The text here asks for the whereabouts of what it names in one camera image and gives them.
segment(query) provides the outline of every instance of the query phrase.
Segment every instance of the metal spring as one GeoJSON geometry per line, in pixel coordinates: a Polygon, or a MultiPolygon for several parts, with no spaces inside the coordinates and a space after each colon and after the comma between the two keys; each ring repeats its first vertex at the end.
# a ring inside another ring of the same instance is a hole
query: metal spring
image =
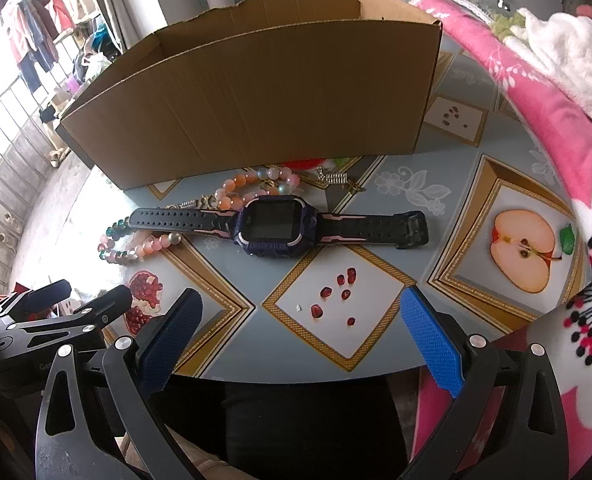
{"type": "Polygon", "coordinates": [[[318,168],[317,173],[319,179],[328,184],[349,184],[346,173],[326,173],[323,168],[318,168]]]}

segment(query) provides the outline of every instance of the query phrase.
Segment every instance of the watch strap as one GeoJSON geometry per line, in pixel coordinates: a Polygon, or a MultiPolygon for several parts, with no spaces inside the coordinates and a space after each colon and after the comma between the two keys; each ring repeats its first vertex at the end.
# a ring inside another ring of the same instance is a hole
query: watch strap
{"type": "Polygon", "coordinates": [[[427,222],[421,211],[387,215],[336,215],[319,213],[316,242],[393,244],[397,249],[429,241],[427,222]]]}
{"type": "Polygon", "coordinates": [[[213,209],[140,208],[127,223],[130,229],[200,233],[232,238],[237,211],[213,209]]]}

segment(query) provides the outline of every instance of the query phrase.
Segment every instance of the black pants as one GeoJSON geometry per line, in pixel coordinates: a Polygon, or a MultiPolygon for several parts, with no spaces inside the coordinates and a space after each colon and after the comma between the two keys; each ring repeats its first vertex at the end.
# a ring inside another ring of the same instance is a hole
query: black pants
{"type": "Polygon", "coordinates": [[[388,480],[407,465],[384,377],[242,384],[173,376],[150,404],[187,440],[260,480],[388,480]]]}

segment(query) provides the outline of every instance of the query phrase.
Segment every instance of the floral blanket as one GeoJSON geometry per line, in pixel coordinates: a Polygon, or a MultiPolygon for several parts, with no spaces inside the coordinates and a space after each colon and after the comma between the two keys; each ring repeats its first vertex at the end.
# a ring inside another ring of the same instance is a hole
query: floral blanket
{"type": "MultiPolygon", "coordinates": [[[[544,147],[572,200],[592,267],[592,121],[554,84],[501,44],[489,28],[451,0],[411,3],[439,18],[445,33],[486,67],[544,147]]],[[[571,478],[592,455],[592,282],[572,300],[502,338],[498,345],[526,349],[533,342],[547,349],[560,389],[571,478]]],[[[449,393],[439,389],[424,370],[412,454],[421,449],[450,401],[449,393]]],[[[492,396],[461,466],[480,457],[499,403],[500,395],[492,396]]]]}

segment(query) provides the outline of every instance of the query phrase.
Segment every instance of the watch face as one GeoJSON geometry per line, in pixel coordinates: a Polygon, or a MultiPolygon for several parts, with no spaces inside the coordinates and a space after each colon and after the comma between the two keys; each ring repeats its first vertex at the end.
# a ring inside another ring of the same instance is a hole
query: watch face
{"type": "Polygon", "coordinates": [[[248,242],[289,243],[300,234],[302,206],[297,200],[255,200],[243,211],[241,234],[248,242]]]}

